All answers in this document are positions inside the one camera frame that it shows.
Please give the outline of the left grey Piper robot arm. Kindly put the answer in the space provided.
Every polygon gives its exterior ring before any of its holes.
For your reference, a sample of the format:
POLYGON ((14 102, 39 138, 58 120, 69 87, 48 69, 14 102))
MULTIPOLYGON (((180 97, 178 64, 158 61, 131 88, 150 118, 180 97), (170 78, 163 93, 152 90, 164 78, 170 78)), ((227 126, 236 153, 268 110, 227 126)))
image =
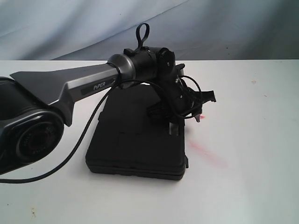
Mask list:
POLYGON ((184 82, 183 64, 167 48, 125 49, 105 64, 54 71, 19 71, 0 79, 0 172, 34 163, 60 142, 71 126, 74 104, 107 88, 148 83, 162 95, 171 115, 186 118, 215 102, 213 91, 184 82))

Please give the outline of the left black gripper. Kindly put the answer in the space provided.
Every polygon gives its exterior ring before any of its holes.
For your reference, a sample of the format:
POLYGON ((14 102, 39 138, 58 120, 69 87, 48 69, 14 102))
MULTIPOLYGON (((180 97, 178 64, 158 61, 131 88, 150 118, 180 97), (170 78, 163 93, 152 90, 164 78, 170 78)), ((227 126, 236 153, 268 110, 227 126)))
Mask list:
MULTIPOLYGON (((147 108, 149 116, 164 119, 196 119, 199 123, 203 104, 216 102, 214 91, 202 91, 191 77, 176 76, 173 80, 157 80, 150 84, 160 101, 147 108)), ((169 135, 179 135, 179 122, 169 122, 169 135)))

